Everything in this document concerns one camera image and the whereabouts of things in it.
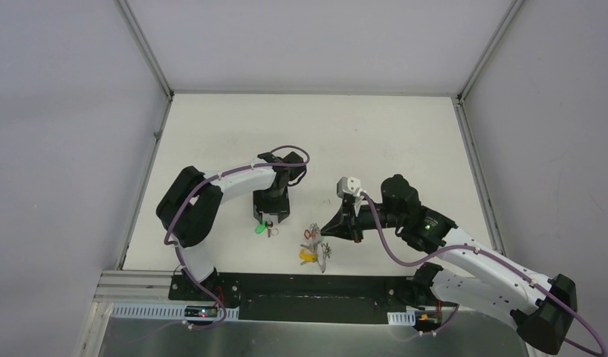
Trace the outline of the green tagged key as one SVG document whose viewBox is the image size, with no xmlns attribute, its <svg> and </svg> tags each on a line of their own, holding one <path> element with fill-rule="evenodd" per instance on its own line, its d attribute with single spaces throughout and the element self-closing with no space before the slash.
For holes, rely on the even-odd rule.
<svg viewBox="0 0 608 357">
<path fill-rule="evenodd" d="M 258 235 L 265 234 L 268 238 L 271 238 L 277 235 L 279 231 L 274 227 L 272 222 L 263 222 L 256 226 L 255 233 Z"/>
</svg>

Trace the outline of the large keyring with keys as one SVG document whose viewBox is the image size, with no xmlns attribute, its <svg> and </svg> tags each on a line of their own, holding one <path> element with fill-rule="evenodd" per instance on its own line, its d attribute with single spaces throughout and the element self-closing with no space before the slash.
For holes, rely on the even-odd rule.
<svg viewBox="0 0 608 357">
<path fill-rule="evenodd" d="M 320 273 L 324 274 L 327 270 L 328 260 L 332 255 L 332 249 L 321 235 L 321 230 L 317 223 L 311 223 L 303 232 L 305 240 L 300 245 L 299 259 L 300 265 L 315 264 Z"/>
</svg>

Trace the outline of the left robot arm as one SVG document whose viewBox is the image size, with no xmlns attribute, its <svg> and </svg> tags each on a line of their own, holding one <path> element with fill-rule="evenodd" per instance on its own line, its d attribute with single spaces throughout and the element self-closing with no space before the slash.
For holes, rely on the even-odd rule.
<svg viewBox="0 0 608 357">
<path fill-rule="evenodd" d="M 289 145 L 289 154 L 276 150 L 258 154 L 238 167 L 204 173 L 185 167 L 156 207 L 156 216 L 166 230 L 164 245 L 175 249 L 182 272 L 188 277 L 187 291 L 196 300 L 214 295 L 211 277 L 216 265 L 204 241 L 212 231 L 219 208 L 240 196 L 252 196 L 252 216 L 267 231 L 290 216 L 291 187 L 307 173 L 310 155 Z"/>
</svg>

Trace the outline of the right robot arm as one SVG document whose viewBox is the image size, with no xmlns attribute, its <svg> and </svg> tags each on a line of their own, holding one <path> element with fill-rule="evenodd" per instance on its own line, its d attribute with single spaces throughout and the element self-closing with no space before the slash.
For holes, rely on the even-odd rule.
<svg viewBox="0 0 608 357">
<path fill-rule="evenodd" d="M 416 269 L 410 286 L 414 301 L 427 305 L 437 299 L 469 307 L 513 328 L 536 350 L 553 356 L 560 352 L 578 310 L 572 279 L 532 271 L 483 245 L 452 219 L 424 206 L 400 174 L 381 183 L 380 203 L 354 177 L 337 182 L 337 196 L 341 206 L 323 226 L 323 236 L 361 242 L 364 231 L 376 230 L 389 253 L 384 229 L 392 228 L 409 247 L 426 254 L 413 263 L 391 255 L 397 264 Z"/>
</svg>

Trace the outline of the right controller board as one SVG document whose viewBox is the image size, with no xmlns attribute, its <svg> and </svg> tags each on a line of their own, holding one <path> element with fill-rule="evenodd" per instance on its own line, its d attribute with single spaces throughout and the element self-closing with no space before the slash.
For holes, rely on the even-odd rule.
<svg viewBox="0 0 608 357">
<path fill-rule="evenodd" d="M 414 329 L 419 332 L 431 332 L 442 325 L 442 313 L 438 311 L 422 312 L 416 316 Z"/>
</svg>

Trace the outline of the controller board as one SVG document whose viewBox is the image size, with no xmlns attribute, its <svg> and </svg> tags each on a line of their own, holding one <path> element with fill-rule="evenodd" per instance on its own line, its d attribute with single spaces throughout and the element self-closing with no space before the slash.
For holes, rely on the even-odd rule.
<svg viewBox="0 0 608 357">
<path fill-rule="evenodd" d="M 442 313 L 438 311 L 422 312 L 416 316 L 414 329 L 419 332 L 431 332 L 442 325 Z"/>
<path fill-rule="evenodd" d="M 186 306 L 184 316 L 187 318 L 216 318 L 219 309 L 215 306 Z"/>
</svg>

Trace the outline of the left controller board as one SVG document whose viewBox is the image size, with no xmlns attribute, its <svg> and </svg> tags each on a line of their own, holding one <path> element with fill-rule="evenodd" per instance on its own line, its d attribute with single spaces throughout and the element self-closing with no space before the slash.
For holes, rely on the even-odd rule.
<svg viewBox="0 0 608 357">
<path fill-rule="evenodd" d="M 216 318 L 219 309 L 215 306 L 186 306 L 184 316 L 187 318 Z"/>
</svg>

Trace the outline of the aluminium frame rail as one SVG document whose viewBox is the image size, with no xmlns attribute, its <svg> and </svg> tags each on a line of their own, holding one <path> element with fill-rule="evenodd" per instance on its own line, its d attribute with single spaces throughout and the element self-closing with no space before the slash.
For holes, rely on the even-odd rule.
<svg viewBox="0 0 608 357">
<path fill-rule="evenodd" d="M 97 295 L 111 298 L 135 298 L 151 300 L 169 300 L 169 285 L 173 273 L 154 274 L 145 271 L 112 271 L 102 275 L 97 287 Z M 540 299 L 525 293 L 523 299 L 531 305 L 525 307 L 515 301 L 515 294 L 526 287 L 525 281 L 518 279 L 506 283 L 504 289 L 497 289 L 474 277 L 461 277 L 447 269 L 437 269 L 436 266 L 420 268 L 414 276 L 409 277 L 413 282 L 423 283 L 437 300 L 443 300 L 448 305 L 461 303 L 474 310 L 483 305 L 504 309 L 506 312 L 520 310 L 533 312 L 539 305 Z M 206 288 L 196 286 L 203 292 Z"/>
</svg>

